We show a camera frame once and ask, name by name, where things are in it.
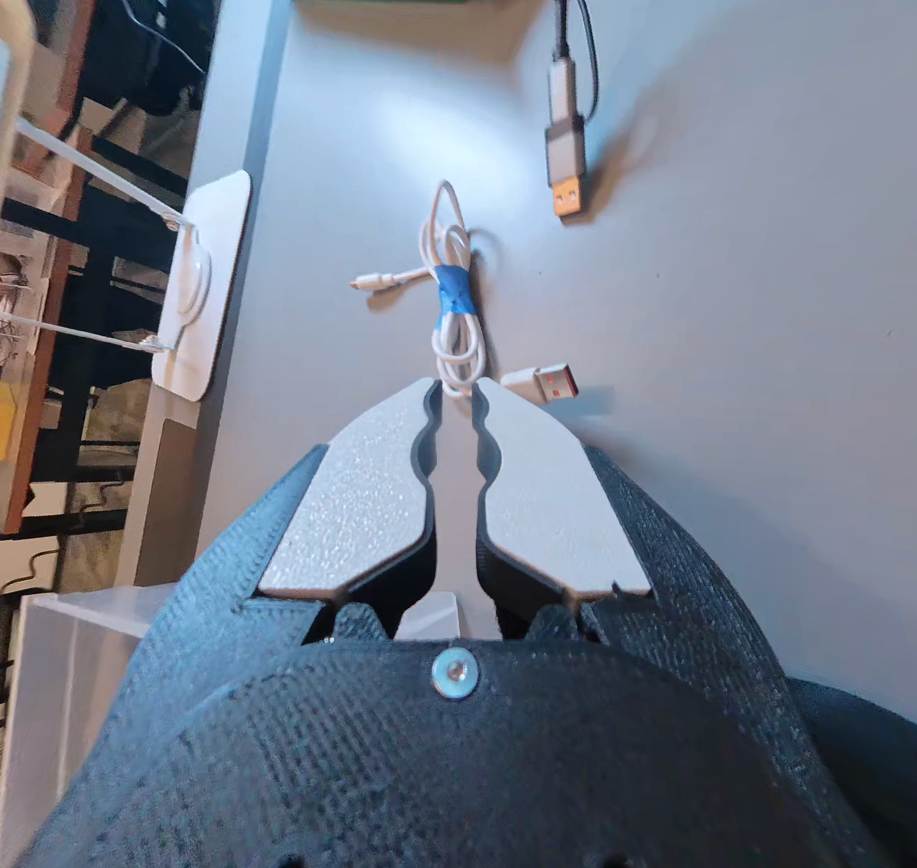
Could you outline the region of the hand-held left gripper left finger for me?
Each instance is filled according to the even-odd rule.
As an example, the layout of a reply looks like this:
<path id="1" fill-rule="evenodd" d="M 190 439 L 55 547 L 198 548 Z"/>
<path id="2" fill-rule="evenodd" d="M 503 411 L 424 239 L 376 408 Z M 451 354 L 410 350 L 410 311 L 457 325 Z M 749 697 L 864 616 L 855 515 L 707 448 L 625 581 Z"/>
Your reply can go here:
<path id="1" fill-rule="evenodd" d="M 258 583 L 268 597 L 343 599 L 433 536 L 442 383 L 422 378 L 327 449 Z"/>

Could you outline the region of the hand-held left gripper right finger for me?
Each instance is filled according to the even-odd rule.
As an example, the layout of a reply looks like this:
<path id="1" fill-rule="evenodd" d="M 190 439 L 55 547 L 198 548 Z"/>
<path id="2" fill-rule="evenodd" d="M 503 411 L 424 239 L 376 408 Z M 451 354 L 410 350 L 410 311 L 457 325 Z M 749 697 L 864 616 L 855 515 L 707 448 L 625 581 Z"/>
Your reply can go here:
<path id="1" fill-rule="evenodd" d="M 474 387 L 478 579 L 495 602 L 646 597 L 652 586 L 579 438 L 491 379 Z"/>

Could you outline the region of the white usb cable blue tape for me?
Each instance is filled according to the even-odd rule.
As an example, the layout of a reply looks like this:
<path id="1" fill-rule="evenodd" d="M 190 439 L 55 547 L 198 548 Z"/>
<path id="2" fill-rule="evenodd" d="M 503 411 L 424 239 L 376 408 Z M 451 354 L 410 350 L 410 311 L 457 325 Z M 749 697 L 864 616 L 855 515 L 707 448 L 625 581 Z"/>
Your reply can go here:
<path id="1" fill-rule="evenodd" d="M 443 393 L 469 400 L 485 375 L 488 348 L 472 294 L 471 236 L 453 185 L 442 180 L 428 219 L 421 226 L 418 249 L 422 265 L 397 274 L 373 273 L 350 280 L 350 288 L 369 295 L 431 278 L 437 285 L 439 313 L 431 349 Z"/>

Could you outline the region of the grey usb plug adapter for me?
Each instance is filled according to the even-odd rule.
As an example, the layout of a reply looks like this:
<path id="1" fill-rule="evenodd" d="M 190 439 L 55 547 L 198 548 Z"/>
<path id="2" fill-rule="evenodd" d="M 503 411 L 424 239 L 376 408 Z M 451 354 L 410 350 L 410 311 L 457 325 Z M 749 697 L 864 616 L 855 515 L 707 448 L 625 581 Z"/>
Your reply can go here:
<path id="1" fill-rule="evenodd" d="M 547 125 L 544 129 L 544 153 L 547 185 L 551 190 L 554 214 L 559 220 L 579 215 L 585 208 L 584 185 L 587 177 L 586 126 L 594 118 L 600 101 L 601 79 L 598 53 L 586 0 L 573 0 L 583 26 L 590 67 L 590 105 L 562 123 L 551 125 L 547 72 Z"/>

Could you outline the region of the document stand with instruction sheet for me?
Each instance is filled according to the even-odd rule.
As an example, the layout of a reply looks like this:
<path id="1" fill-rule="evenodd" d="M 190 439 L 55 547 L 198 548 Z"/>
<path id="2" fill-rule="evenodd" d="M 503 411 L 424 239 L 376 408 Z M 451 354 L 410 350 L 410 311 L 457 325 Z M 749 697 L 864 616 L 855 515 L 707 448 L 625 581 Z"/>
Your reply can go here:
<path id="1" fill-rule="evenodd" d="M 7 117 L 3 144 L 9 146 L 15 134 L 142 203 L 177 230 L 178 237 L 155 336 L 131 344 L 11 312 L 2 312 L 2 321 L 150 354 L 155 385 L 183 400 L 200 402 L 211 383 L 221 341 L 251 196 L 250 176 L 239 170 L 202 186 L 178 211 L 23 118 Z"/>

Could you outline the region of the clear plastic bin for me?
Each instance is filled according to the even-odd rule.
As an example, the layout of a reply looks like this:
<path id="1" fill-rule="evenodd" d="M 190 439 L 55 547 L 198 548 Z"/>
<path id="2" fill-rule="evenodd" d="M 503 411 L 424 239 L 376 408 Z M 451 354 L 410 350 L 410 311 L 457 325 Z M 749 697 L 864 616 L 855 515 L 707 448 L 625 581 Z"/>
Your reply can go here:
<path id="1" fill-rule="evenodd" d="M 224 610 L 224 601 L 229 610 Z M 37 596 L 22 616 L 2 866 L 458 862 L 464 766 L 434 744 L 484 684 L 458 634 L 395 645 L 368 602 L 189 581 Z"/>

